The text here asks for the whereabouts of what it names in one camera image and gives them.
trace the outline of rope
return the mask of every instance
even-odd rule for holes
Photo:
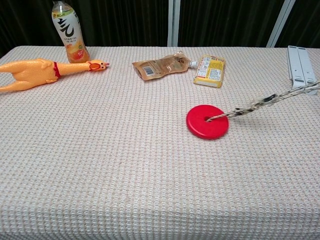
[[[257,102],[254,102],[252,105],[246,107],[246,108],[236,108],[233,111],[221,114],[221,115],[217,115],[217,116],[212,116],[209,119],[207,119],[207,122],[211,122],[214,119],[217,118],[222,118],[227,116],[228,118],[233,118],[236,116],[241,116],[241,115],[246,115],[248,113],[252,113],[255,110],[258,110],[259,108],[263,107],[263,106],[271,106],[277,102],[283,101],[287,98],[293,97],[293,96],[297,96],[300,94],[304,94],[304,93],[309,93],[311,91],[314,90],[320,90],[320,81],[316,81],[314,83],[308,84],[308,85],[303,85],[303,86],[299,86],[296,88],[293,88],[289,91],[286,91],[284,93],[281,93],[279,95],[277,94],[273,94],[271,96],[268,96],[266,98],[260,99]]]

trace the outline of white plastic object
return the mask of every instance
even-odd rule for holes
[[[312,69],[312,65],[311,65],[311,62],[309,59],[307,49],[305,49],[304,47],[298,47],[297,49],[298,49],[298,53],[299,53],[299,58],[300,58],[300,63],[301,63],[305,83],[307,85],[313,84],[317,80],[316,80],[314,70]],[[307,92],[306,94],[315,95],[315,94],[317,94],[317,92],[318,92],[317,90],[313,90],[311,92]]]
[[[198,62],[197,61],[191,61],[189,63],[189,68],[196,69],[198,67]]]
[[[302,66],[300,63],[299,53],[296,46],[288,46],[287,48],[289,77],[292,80],[292,89],[300,86],[305,86],[306,81]]]

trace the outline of red plastic disc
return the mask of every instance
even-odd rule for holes
[[[225,135],[229,128],[227,116],[207,119],[223,114],[219,108],[211,105],[199,105],[192,108],[186,116],[186,125],[191,133],[199,138],[212,140]]]

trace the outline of yellow rubber chicken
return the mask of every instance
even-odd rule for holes
[[[103,71],[109,63],[91,60],[84,63],[60,63],[42,58],[13,61],[0,66],[0,72],[12,73],[15,82],[0,87],[0,92],[23,91],[43,84],[51,84],[63,75],[83,71]]]

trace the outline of juice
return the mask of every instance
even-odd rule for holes
[[[89,52],[85,46],[75,10],[65,1],[54,1],[51,17],[65,46],[69,62],[85,63],[89,61]]]

